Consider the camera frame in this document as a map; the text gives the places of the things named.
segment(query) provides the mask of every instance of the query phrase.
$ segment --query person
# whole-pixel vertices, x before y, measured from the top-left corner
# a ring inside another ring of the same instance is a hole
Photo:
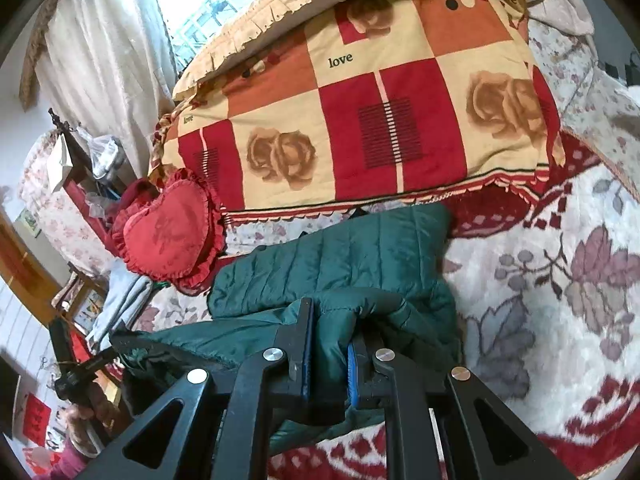
[[[95,416],[107,429],[118,433],[123,422],[123,414],[104,395],[97,383],[87,389],[91,408],[73,404],[63,413],[66,420],[66,440],[60,460],[46,473],[34,480],[72,480],[89,461],[98,456],[98,451],[87,433],[88,421]]]

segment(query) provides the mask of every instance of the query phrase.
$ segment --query patchwork quilt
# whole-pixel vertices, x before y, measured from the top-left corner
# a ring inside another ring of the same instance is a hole
[[[348,0],[200,85],[152,180],[187,167],[227,219],[291,218],[496,183],[536,202],[562,162],[524,0]]]

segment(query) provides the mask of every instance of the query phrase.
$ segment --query picture frame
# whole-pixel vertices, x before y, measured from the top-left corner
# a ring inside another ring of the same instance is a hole
[[[31,214],[31,212],[25,208],[22,210],[20,215],[18,216],[18,220],[22,222],[22,224],[27,228],[27,231],[34,237],[37,238],[42,229],[38,225],[38,221]]]

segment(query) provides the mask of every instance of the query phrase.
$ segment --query green quilted jacket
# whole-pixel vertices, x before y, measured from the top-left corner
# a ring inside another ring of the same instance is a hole
[[[417,205],[350,219],[298,240],[270,246],[224,267],[208,305],[213,321],[139,337],[237,366],[272,346],[282,324],[296,322],[300,299],[314,301],[314,384],[346,383],[346,348],[356,320],[369,318],[393,350],[446,370],[459,351],[455,304],[436,263],[449,225],[439,205]],[[123,355],[135,377],[166,389],[188,365],[164,352]],[[383,420],[380,410],[346,407],[330,428],[285,421],[271,452],[333,438]]]

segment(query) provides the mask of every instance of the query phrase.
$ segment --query heart-shaped pillow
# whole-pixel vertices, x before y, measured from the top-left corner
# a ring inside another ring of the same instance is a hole
[[[121,211],[111,236],[127,269],[197,290],[224,247],[220,218],[215,190],[183,169],[153,202]]]

